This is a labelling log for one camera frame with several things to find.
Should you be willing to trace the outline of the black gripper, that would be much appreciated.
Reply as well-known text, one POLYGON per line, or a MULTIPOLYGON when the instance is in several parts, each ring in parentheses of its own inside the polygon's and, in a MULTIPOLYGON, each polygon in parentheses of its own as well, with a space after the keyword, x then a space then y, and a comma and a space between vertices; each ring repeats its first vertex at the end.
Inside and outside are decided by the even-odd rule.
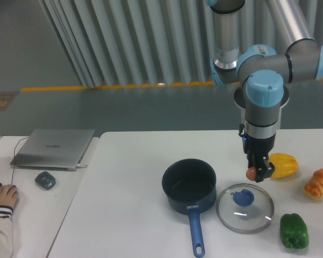
POLYGON ((247 155, 248 168, 256 168, 255 181, 259 183, 271 177, 275 171, 274 164, 268 160, 268 154, 274 146, 276 134, 257 138, 248 134, 248 125, 248 123, 240 124, 238 134, 242 138, 243 151, 247 155))

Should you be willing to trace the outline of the person's hand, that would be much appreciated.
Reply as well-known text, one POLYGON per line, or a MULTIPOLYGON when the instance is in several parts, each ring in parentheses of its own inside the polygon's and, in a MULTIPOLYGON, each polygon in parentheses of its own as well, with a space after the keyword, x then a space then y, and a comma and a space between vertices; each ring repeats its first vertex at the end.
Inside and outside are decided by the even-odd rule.
POLYGON ((18 188, 15 185, 3 185, 0 187, 0 206, 15 208, 19 198, 18 188))

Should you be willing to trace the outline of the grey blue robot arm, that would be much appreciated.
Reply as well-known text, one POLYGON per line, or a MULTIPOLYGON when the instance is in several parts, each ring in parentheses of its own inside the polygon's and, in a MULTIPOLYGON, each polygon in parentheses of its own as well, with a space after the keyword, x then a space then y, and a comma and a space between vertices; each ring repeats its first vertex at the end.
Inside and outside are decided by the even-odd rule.
POLYGON ((286 45, 278 54, 256 44, 239 51, 238 13, 246 1, 207 1, 216 21, 217 50, 210 62, 214 81, 240 83, 235 102, 243 109, 239 135, 247 155, 247 177, 261 182, 274 166, 269 152, 279 127, 280 110, 287 102, 286 85, 323 78, 323 46, 317 44, 297 1, 267 1, 277 32, 286 45))

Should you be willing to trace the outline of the striped white sleeve forearm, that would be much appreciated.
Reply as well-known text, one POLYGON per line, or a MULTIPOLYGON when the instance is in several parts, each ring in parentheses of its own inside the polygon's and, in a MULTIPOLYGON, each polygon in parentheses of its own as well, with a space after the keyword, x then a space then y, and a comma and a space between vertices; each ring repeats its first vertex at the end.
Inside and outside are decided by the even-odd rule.
POLYGON ((13 208, 0 205, 0 257, 11 257, 13 253, 13 208))

